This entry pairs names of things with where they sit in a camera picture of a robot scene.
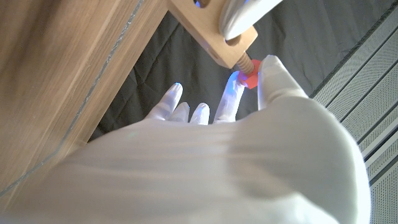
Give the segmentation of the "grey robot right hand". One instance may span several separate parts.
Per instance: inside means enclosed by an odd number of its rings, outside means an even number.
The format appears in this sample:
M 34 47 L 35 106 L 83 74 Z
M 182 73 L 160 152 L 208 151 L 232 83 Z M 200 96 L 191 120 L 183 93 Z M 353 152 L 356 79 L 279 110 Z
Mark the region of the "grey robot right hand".
M 262 61 L 258 109 L 243 119 L 235 73 L 213 123 L 182 91 L 67 156 L 1 222 L 369 223 L 356 141 L 278 57 Z

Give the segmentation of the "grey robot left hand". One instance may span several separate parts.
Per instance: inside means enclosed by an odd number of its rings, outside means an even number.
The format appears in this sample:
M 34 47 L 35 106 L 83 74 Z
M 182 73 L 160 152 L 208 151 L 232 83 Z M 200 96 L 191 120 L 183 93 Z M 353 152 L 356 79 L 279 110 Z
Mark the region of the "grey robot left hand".
M 282 0 L 229 0 L 224 4 L 218 28 L 225 40 L 246 32 Z

